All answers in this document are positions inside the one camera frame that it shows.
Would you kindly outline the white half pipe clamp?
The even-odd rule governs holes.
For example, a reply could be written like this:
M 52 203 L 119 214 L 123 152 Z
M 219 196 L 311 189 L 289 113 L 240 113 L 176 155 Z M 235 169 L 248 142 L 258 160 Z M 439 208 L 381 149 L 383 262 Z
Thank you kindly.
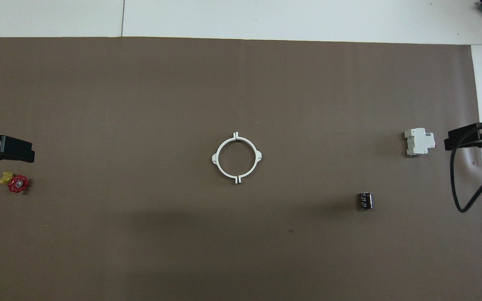
M 216 152 L 212 155 L 212 163 L 214 165 L 216 165 L 216 167 L 218 168 L 218 170 L 220 171 L 220 173 L 222 175 L 224 175 L 225 177 L 229 178 L 229 179 L 233 179 L 234 180 L 234 183 L 235 184 L 239 184 L 240 181 L 239 181 L 239 176 L 234 176 L 234 175 L 231 175 L 229 173 L 227 173 L 226 171 L 223 170 L 222 166 L 220 165 L 220 153 L 222 152 L 222 149 L 229 143 L 233 143 L 233 142 L 236 142 L 238 139 L 238 132 L 233 132 L 233 137 L 229 138 L 229 139 L 226 139 L 225 141 L 223 141 L 217 148 Z
M 246 173 L 238 175 L 236 177 L 235 184 L 241 184 L 242 179 L 246 176 L 249 176 L 256 169 L 256 166 L 262 160 L 262 153 L 256 148 L 256 145 L 254 145 L 254 143 L 252 143 L 252 141 L 250 141 L 249 139 L 247 139 L 245 137 L 241 137 L 238 132 L 235 132 L 234 136 L 235 136 L 235 141 L 241 141 L 241 142 L 249 145 L 249 147 L 252 148 L 253 153 L 254 153 L 254 163 L 252 165 L 252 168 L 249 169 L 249 171 L 247 171 Z

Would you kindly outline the white circuit breaker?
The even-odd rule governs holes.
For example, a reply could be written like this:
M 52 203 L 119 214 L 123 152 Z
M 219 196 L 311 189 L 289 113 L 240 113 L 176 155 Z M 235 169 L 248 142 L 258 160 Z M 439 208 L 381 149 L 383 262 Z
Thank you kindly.
M 403 132 L 407 140 L 407 156 L 422 156 L 429 149 L 436 148 L 434 134 L 426 132 L 425 128 L 410 128 Z

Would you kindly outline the black cylindrical capacitor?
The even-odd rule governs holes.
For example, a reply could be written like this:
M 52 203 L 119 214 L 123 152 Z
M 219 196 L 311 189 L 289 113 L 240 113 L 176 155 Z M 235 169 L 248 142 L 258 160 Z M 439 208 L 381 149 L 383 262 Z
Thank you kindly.
M 364 191 L 357 195 L 358 209 L 359 210 L 372 210 L 373 209 L 373 195 L 371 192 Z

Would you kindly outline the brown paper table mat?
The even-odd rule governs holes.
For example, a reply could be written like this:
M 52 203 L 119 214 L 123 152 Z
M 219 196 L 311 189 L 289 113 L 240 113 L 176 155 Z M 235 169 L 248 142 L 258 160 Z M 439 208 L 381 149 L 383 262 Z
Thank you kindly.
M 0 184 L 0 301 L 482 301 L 444 149 L 478 120 L 470 46 L 0 38 L 0 135 L 36 153 L 0 162 L 29 178 Z

